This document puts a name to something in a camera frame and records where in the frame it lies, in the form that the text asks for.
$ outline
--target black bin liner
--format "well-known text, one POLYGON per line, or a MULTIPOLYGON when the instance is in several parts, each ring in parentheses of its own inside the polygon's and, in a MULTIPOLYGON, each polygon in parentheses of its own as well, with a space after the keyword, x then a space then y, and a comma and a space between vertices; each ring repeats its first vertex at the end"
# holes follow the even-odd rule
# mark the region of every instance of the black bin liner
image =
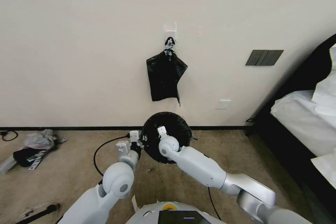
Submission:
POLYGON ((142 140, 145 146, 144 150, 151 158, 160 163, 175 163, 162 156, 159 151, 160 135, 158 128, 161 126, 166 128, 168 135, 178 140, 180 147, 189 146, 190 140, 193 138, 193 132, 182 117, 171 112, 154 114, 145 122, 140 137, 140 139, 143 139, 143 136, 147 137, 147 141, 142 140))
POLYGON ((188 66, 172 50, 165 50, 146 63, 152 101, 173 97, 181 105, 177 83, 188 66))

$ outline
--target black baseboard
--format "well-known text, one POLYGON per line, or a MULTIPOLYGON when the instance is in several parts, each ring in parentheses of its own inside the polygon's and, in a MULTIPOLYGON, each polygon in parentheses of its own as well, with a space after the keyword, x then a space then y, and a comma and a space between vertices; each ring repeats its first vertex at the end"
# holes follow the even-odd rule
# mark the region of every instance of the black baseboard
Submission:
MULTIPOLYGON (((246 130, 251 126, 191 126, 192 130, 246 130)), ((95 130, 141 130, 142 126, 106 126, 106 127, 0 127, 0 131, 95 131, 95 130)))

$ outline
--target black cloth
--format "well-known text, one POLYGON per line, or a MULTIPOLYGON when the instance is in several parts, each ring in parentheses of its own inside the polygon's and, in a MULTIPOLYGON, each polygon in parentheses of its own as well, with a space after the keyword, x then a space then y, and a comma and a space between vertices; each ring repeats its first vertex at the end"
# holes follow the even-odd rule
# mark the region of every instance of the black cloth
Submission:
POLYGON ((34 162, 34 160, 28 161, 27 159, 36 155, 40 151, 41 151, 40 149, 33 149, 33 148, 21 149, 21 150, 13 152, 13 158, 22 167, 28 167, 34 162))
POLYGON ((172 50, 165 50, 146 63, 152 101, 175 97, 181 105, 177 83, 188 66, 172 50))

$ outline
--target beige carpet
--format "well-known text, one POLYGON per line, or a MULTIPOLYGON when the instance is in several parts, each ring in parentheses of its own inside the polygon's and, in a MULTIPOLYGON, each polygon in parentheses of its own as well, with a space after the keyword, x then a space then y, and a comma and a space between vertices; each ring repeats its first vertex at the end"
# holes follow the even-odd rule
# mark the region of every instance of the beige carpet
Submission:
MULTIPOLYGON (((0 162, 19 149, 30 132, 19 132, 11 142, 0 141, 0 162)), ((61 209, 33 222, 55 223, 72 203, 101 176, 93 166, 93 153, 103 142, 125 135, 126 131, 61 131, 68 142, 48 154, 35 171, 16 166, 0 175, 0 223, 13 223, 26 207, 58 202, 61 209)), ((194 131, 199 139, 191 146, 211 157, 229 173, 245 173, 277 193, 277 205, 293 210, 312 221, 306 199, 257 136, 245 137, 243 131, 194 131)), ((114 143, 104 146, 97 155, 97 165, 105 171, 116 162, 114 143)), ((131 198, 138 205, 159 201, 178 201, 215 216, 208 189, 183 172, 175 164, 159 164, 145 152, 138 163, 130 195, 112 209, 108 223, 123 224, 133 215, 131 198)), ((211 190, 212 198, 224 222, 254 223, 236 205, 235 197, 211 190)))

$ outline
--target black screen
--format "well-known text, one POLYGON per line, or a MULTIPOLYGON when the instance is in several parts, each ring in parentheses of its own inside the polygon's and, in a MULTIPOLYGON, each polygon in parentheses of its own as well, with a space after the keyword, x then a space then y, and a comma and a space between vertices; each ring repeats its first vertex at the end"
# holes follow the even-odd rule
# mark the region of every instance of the black screen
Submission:
POLYGON ((159 213, 158 224, 211 224, 197 211, 170 211, 159 213))

